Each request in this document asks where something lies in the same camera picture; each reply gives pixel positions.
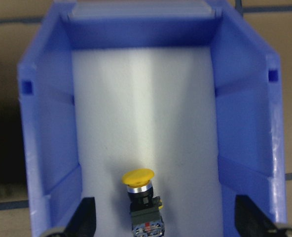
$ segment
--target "blue container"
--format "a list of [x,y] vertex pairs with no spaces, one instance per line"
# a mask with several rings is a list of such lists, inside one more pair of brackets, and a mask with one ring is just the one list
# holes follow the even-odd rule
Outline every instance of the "blue container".
[[206,2],[52,5],[18,66],[34,237],[65,225],[80,201],[73,49],[209,45],[224,236],[238,236],[236,194],[286,221],[279,56],[226,1]]

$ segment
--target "white surface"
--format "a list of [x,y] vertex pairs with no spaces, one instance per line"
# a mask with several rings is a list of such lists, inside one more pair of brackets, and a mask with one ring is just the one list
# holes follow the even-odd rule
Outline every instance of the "white surface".
[[122,175],[151,168],[167,237],[222,236],[213,71],[208,47],[73,52],[83,196],[97,237],[130,237]]

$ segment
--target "tiled floor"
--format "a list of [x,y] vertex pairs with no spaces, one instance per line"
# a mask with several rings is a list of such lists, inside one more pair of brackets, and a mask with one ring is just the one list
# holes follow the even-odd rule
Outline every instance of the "tiled floor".
[[[51,2],[52,0],[0,0],[0,19],[39,17],[46,12]],[[292,0],[242,0],[242,5],[292,5]],[[292,173],[292,12],[248,13],[244,14],[244,18],[281,55],[286,172]],[[39,24],[0,25],[0,107],[11,105],[18,108],[16,63],[38,27]],[[3,183],[7,184],[0,183],[0,202],[27,199],[25,185]],[[292,224],[292,180],[287,181],[287,202],[289,222]],[[31,236],[28,208],[0,211],[0,237],[10,236]]]

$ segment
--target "black object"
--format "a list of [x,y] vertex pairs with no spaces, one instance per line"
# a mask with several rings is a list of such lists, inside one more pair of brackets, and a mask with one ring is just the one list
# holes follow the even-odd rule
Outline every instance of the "black object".
[[95,198],[85,197],[81,200],[65,230],[62,233],[53,233],[47,237],[93,237],[96,227]]
[[292,229],[278,229],[246,195],[237,195],[235,227],[241,237],[292,237]]

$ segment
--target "yellow button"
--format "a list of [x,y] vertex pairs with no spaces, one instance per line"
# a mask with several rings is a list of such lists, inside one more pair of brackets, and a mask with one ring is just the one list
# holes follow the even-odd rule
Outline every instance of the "yellow button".
[[141,187],[146,185],[154,175],[151,169],[135,169],[124,174],[122,182],[131,187]]

